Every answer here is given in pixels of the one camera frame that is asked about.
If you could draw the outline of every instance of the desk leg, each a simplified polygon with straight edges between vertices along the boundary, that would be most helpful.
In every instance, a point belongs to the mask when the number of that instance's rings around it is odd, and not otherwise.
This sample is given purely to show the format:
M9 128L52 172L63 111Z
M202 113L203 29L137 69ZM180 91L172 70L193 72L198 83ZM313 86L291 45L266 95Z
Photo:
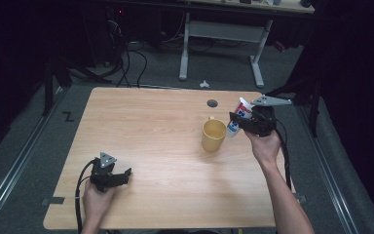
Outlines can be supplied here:
M259 47L257 48L257 53L255 56L250 57L251 61L251 68L253 68L253 75L254 79L256 81L256 86L258 88L263 88L264 87L264 82L263 82L263 77L260 72L260 67L259 67L259 60L260 56L262 55L263 48L266 44L267 37L269 36L270 28L272 26L273 21L270 19L267 21L266 26L263 30L262 37L259 43Z
M190 13L186 13L186 22L184 25L184 47L183 47L183 54L181 55L180 76L179 76L179 79L182 81L187 79L189 33L190 33Z

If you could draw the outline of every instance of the equipment on desk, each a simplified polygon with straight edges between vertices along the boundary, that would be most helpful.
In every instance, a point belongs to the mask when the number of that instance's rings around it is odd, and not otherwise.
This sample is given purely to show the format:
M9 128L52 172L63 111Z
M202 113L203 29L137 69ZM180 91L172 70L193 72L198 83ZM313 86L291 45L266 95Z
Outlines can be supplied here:
M95 184L96 189L100 192L106 192L108 188L121 186L129 182L129 177L131 175L131 168L127 169L123 174L113 175L112 171L115 166L117 159L111 155L104 152L100 152L99 158L94 158L91 160L81 171L80 177L78 179L77 188L75 190L75 212L77 216L78 232L81 233L83 224L81 219L81 209L80 209L80 185L86 179L90 178L90 182ZM93 164L93 169L91 170L91 175L82 179L85 170Z
M290 162L288 157L287 151L287 139L284 140L281 136L277 128L277 122L280 123L275 116L275 109L273 106L277 105L289 105L291 104L291 100L288 99L280 99L276 97L268 97L263 95L262 97L255 99L251 102L254 106L251 108L251 117L246 119L239 114L230 112L230 120L236 122L239 125L239 128L256 134L259 137L266 137L272 131L276 131L278 133L280 142L281 142L281 149L283 152L284 157L284 170L285 170L285 178L286 184L291 189L291 181L290 181Z

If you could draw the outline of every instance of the hand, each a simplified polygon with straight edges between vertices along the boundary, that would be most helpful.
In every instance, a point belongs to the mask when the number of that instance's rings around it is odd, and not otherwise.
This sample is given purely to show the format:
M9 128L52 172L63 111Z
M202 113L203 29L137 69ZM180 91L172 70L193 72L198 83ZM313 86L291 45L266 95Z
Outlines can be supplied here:
M250 139L253 155L260 166L276 166L276 158L281 147L278 134L272 131L268 136L259 137L250 132L244 131L244 133Z
M107 192L102 193L96 189L96 186L87 180L84 193L85 222L82 233L96 233L103 217L108 211L115 188L109 188Z

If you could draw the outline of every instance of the gray floor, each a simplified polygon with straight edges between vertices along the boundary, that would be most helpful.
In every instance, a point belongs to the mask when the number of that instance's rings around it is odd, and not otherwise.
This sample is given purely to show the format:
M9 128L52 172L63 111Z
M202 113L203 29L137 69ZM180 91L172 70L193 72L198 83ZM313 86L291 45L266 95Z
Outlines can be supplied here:
M225 47L211 48L205 53L190 54L189 74L186 81L178 80L181 49L176 44L167 44L161 50L144 46L139 50L147 57L147 68L140 79L141 88L146 86L165 86L182 89L201 89L206 80L209 90L257 91L267 93L285 84L295 61L303 51L302 47L279 52L273 47L264 50L260 60L265 87L255 87L251 67L247 57L221 54ZM144 59L130 53L131 66L128 79L133 85L140 74ZM95 72L102 73L109 68L98 67ZM122 71L110 77L115 86ZM54 109L51 119L37 139L30 152L27 164L21 169L15 186L8 198L3 199L0 207L0 233L76 233L76 231L50 231L43 226L47 206L45 199L51 198L57 179L75 136L86 102L93 87L100 85L88 79L74 78L72 87L63 91L63 98ZM11 130L0 144L0 184L27 144L28 138L41 120L44 91L41 88L31 102L23 109L11 126ZM320 103L318 116L319 145L332 175L334 176L346 207L350 211L356 230L347 231L335 208L331 191L326 186L326 177L320 169L318 150L314 148L305 123L300 117L300 109L309 106L277 107L276 112L287 130L288 149L291 160L291 174L298 193L306 197L303 208L310 217L317 233L374 233L374 208L360 183L355 170L327 114L325 103ZM70 119L65 121L70 112ZM246 228L244 233L275 233L274 228Z

